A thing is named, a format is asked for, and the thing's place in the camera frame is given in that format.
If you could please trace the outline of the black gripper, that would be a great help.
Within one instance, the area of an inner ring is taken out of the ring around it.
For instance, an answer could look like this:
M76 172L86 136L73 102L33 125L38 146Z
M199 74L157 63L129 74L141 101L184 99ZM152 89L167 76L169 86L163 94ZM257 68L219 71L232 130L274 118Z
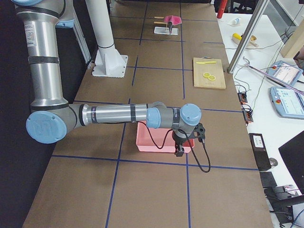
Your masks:
M175 156L182 157L184 155L183 146L188 146L188 140L184 134L178 136L175 132L172 133L172 138L175 141Z

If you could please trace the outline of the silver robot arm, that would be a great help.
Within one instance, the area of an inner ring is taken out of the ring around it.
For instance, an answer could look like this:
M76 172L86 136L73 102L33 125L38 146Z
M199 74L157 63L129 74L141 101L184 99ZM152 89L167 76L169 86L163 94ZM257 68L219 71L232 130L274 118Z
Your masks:
M26 121L28 134L44 144L55 143L67 133L90 124L142 123L147 129L165 128L181 157L190 139L205 142L201 110L194 104L168 108L161 102L89 106L69 104L63 97L56 25L74 18L71 0L16 0L16 14L24 23L28 63L35 99Z

